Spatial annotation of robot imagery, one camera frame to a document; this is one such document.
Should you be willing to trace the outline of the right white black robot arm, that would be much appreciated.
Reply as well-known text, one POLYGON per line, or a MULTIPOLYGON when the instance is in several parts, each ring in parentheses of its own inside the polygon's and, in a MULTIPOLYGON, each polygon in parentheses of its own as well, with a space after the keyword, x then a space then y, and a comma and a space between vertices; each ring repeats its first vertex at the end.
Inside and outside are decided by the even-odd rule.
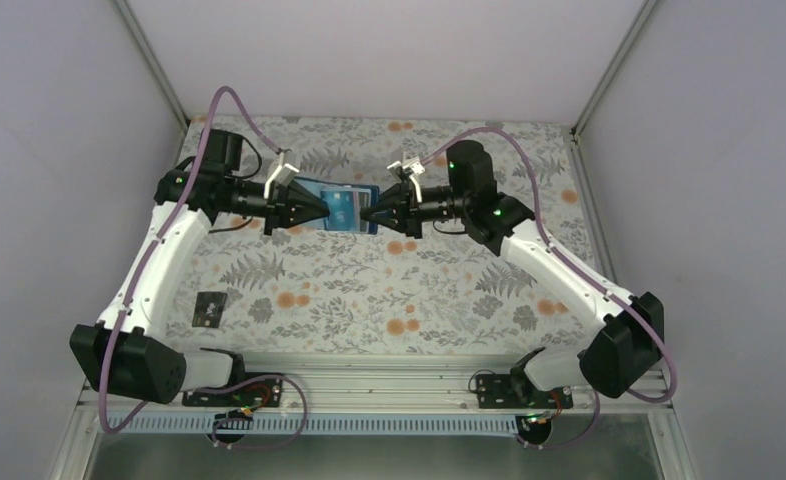
POLYGON ((484 146, 460 140, 446 152, 448 185, 422 187, 419 159, 397 161, 398 183, 360 211, 363 220, 418 239, 422 226, 458 219, 465 234, 545 287, 581 325, 571 347, 538 347, 521 365, 536 389, 590 385, 619 398, 664 356, 664 307, 598 274, 548 233, 538 213, 502 193, 484 146))

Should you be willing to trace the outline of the aluminium rail frame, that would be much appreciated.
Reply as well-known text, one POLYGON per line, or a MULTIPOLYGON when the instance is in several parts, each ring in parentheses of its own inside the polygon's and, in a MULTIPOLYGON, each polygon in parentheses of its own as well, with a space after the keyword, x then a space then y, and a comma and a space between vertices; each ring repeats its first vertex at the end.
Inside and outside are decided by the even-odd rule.
MULTIPOLYGON (((247 370, 276 372, 296 382, 311 413, 470 414, 480 410, 469 392, 477 370, 508 371, 521 355, 381 355, 332 353, 244 354, 247 370)), ((573 407, 562 413, 592 413, 593 390, 572 386, 573 407)), ((647 413, 672 409, 672 401, 643 402, 629 394, 600 394, 602 413, 647 413)))

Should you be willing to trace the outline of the blue credit card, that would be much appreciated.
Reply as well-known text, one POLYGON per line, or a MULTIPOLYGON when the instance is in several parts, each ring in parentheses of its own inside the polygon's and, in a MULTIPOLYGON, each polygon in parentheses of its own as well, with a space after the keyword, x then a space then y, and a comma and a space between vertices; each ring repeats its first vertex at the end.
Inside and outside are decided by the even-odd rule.
POLYGON ((321 191, 321 199, 327 205, 329 215, 325 229, 336 232, 357 232, 357 193, 351 188, 327 188, 321 191))

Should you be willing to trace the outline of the blue leather card holder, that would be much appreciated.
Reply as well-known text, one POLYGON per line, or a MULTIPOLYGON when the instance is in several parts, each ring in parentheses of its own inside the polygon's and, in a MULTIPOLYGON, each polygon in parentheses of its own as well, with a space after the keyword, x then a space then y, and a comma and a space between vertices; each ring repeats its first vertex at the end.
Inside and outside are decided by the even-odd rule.
MULTIPOLYGON (((304 187, 309 192, 312 192, 315 196, 321 199, 321 191, 327 188, 351 188, 354 189, 357 193, 357 213, 359 219, 359 230, 357 232, 340 232, 340 233, 354 233, 354 234, 369 234, 369 235, 376 235, 378 233, 378 229, 365 229, 361 227, 361 220, 360 220, 360 211, 362 207, 366 207, 372 205, 373 203, 377 202, 379 199, 380 191, 377 186, 371 185, 364 185, 364 184, 342 184, 342 183, 333 183, 333 182, 324 182, 321 180, 313 180, 309 178, 302 178, 297 177, 295 181, 304 187)), ((328 231, 326 229, 316 229, 321 231, 328 231)))

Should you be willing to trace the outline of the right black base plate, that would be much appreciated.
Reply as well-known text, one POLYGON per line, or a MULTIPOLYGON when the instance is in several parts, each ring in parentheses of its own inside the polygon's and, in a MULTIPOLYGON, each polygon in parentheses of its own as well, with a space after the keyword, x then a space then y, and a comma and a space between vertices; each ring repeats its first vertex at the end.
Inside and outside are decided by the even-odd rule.
POLYGON ((481 409, 569 409, 574 406, 569 387, 541 391, 524 377, 477 371, 468 382, 481 409))

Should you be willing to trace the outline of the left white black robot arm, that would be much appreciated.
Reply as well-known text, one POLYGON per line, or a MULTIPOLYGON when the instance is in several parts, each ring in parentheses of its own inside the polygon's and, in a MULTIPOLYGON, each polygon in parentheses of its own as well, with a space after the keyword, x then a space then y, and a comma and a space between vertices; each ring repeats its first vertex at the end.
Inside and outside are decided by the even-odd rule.
POLYGON ((95 391, 167 404, 181 392, 223 388, 238 379, 236 353, 182 353, 164 344, 183 269, 220 214, 258 218, 265 234, 329 214, 298 183, 300 161, 290 150, 278 153, 263 183, 237 175, 244 141, 238 133, 212 130, 199 170, 188 157, 158 182, 149 229, 118 293, 94 324, 78 325, 70 336, 95 391))

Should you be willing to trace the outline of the floral patterned table mat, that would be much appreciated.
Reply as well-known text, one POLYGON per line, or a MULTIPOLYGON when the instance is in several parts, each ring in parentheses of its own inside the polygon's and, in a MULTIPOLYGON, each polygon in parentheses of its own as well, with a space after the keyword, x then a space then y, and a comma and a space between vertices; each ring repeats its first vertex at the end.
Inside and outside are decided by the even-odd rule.
MULTIPOLYGON (((472 130, 502 192, 539 199, 543 221, 575 255, 594 247, 560 126, 548 123, 221 116, 215 126, 267 135, 301 158, 302 173, 387 188, 390 155, 434 153, 472 130)), ((581 325, 545 287, 460 232, 426 225, 413 240, 221 215, 182 271, 165 340, 177 350, 360 354, 525 354, 571 347, 581 325), (196 328, 199 292, 228 294, 220 326, 196 328)))

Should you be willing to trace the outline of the black credit card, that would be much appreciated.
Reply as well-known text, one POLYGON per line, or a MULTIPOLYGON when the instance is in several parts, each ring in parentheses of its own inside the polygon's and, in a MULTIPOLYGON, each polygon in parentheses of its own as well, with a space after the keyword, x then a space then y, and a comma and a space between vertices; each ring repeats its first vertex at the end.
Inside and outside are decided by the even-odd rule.
POLYGON ((192 326, 216 329, 220 326, 228 294, 220 291, 199 292, 196 296, 192 326))

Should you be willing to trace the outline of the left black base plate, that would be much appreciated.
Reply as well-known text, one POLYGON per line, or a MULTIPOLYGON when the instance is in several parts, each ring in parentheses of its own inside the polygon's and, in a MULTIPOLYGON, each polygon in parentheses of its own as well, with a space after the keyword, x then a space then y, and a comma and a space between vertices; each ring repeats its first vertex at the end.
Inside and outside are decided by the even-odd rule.
POLYGON ((246 372, 240 379, 230 380, 227 393, 184 392, 185 407, 212 407, 228 409, 258 409, 280 406, 283 378, 275 373, 246 372))

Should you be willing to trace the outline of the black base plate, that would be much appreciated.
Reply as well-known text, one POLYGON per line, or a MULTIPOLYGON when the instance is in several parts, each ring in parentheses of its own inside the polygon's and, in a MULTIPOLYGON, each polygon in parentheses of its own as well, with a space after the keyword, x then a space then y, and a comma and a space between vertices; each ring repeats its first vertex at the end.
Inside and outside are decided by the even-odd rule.
POLYGON ((574 406, 569 387, 541 391, 524 377, 477 371, 468 382, 481 409, 569 409, 574 406))
POLYGON ((280 406, 283 378, 275 373, 246 372, 240 379, 230 380, 227 393, 184 392, 185 407, 212 407, 228 409, 258 409, 280 406))

